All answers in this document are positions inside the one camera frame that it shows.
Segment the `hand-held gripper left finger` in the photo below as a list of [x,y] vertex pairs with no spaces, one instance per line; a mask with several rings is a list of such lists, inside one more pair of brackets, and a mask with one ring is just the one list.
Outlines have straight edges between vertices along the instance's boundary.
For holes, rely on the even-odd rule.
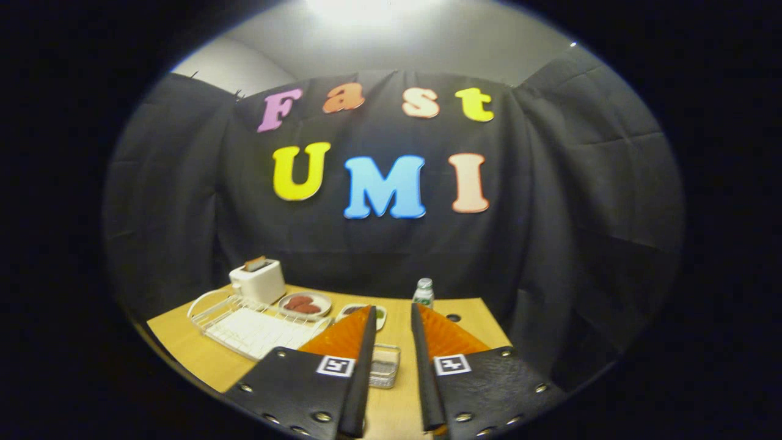
[[300,349],[271,349],[224,398],[275,439],[362,438],[375,334],[375,306],[361,307]]

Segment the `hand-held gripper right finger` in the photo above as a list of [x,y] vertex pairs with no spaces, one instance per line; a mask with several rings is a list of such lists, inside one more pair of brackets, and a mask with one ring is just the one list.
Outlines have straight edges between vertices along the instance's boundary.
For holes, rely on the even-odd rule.
[[510,345],[489,348],[430,307],[411,306],[422,427],[436,439],[508,439],[565,401]]

